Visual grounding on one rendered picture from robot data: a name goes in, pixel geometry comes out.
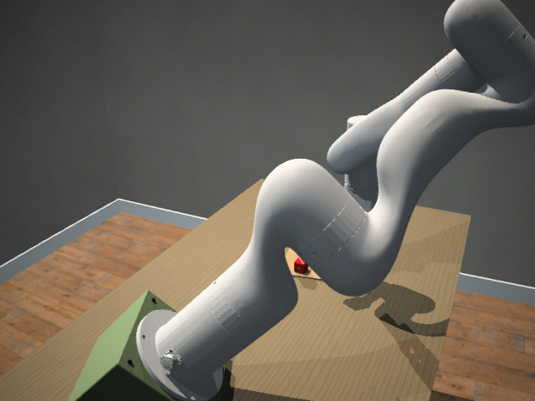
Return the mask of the tan flat mat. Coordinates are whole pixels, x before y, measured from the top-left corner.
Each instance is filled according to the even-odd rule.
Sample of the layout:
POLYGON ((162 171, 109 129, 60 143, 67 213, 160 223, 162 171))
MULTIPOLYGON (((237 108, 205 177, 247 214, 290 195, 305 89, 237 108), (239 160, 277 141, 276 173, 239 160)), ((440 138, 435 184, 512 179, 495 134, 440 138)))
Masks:
POLYGON ((293 274, 293 277, 304 277, 309 279, 321 280, 310 267, 308 267, 308 270, 304 274, 294 271, 294 262, 299 258, 299 256, 291 248, 288 249, 288 252, 285 257, 290 271, 293 274))

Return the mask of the red die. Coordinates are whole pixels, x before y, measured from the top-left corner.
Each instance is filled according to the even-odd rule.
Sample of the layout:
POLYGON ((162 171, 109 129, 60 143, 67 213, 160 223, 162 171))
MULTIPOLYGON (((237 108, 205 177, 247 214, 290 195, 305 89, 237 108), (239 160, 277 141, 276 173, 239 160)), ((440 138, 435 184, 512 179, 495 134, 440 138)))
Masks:
POLYGON ((294 271, 304 274, 308 270, 308 265, 299 257, 294 262, 294 271))

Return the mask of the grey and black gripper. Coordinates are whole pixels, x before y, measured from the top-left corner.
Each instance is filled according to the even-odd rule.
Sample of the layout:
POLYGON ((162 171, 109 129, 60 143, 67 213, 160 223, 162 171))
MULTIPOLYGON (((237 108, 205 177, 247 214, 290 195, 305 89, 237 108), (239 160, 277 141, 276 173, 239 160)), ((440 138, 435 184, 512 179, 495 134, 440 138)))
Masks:
POLYGON ((371 212, 373 210, 378 200, 378 194, 379 194, 378 185, 368 190, 361 190, 361 189, 356 189, 352 186, 346 185, 345 183, 344 188, 365 209, 366 212, 371 212))

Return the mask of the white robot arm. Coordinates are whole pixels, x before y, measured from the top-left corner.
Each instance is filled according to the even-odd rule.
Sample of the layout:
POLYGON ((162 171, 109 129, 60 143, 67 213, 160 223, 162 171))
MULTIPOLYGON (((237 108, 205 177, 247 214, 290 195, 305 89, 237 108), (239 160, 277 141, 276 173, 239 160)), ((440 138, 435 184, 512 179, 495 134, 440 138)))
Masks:
POLYGON ((535 40, 505 4, 455 0, 444 28, 455 49, 389 103, 349 118, 329 149, 347 185, 379 185, 371 212, 319 164, 284 162, 262 184, 243 255, 178 314, 142 319, 140 359, 167 393, 214 397, 222 365, 296 307, 286 247, 334 291, 363 296, 390 273, 418 200, 451 159, 487 130, 535 124, 535 40))

